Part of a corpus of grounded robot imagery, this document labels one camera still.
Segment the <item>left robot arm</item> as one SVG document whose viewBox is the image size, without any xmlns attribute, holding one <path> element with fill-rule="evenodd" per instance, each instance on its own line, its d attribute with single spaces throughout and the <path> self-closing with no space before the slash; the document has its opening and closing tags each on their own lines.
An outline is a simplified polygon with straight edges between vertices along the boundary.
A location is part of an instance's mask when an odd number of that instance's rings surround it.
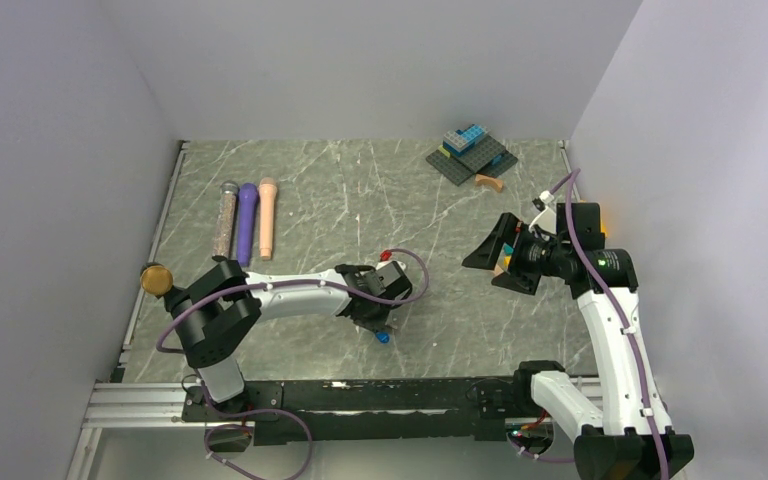
<svg viewBox="0 0 768 480">
<path fill-rule="evenodd" d="M 309 275 L 245 272 L 217 264 L 187 288 L 175 286 L 166 267 L 152 263 L 140 275 L 144 291 L 172 316 L 188 316 L 174 330 L 188 365 L 208 391 L 208 407 L 224 420 L 247 406 L 245 380 L 233 354 L 257 321 L 304 315 L 347 317 L 380 336 L 395 301 L 413 290 L 402 265 L 338 265 Z"/>
</svg>

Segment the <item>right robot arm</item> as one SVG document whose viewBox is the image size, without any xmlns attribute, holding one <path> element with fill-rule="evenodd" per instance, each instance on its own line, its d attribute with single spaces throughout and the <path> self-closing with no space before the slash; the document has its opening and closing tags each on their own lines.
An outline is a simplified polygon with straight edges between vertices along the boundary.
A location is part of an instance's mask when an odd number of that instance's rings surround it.
<svg viewBox="0 0 768 480">
<path fill-rule="evenodd" d="M 556 361 L 521 363 L 511 399 L 520 413 L 542 410 L 561 428 L 573 444 L 579 477 L 671 479 L 693 459 L 693 441 L 674 430 L 657 390 L 631 256 L 605 243 L 598 204 L 562 202 L 553 231 L 502 214 L 462 264 L 491 270 L 509 246 L 508 266 L 492 285 L 528 295 L 535 294 L 542 278 L 557 278 L 569 287 L 591 339 L 602 404 L 588 400 Z"/>
</svg>

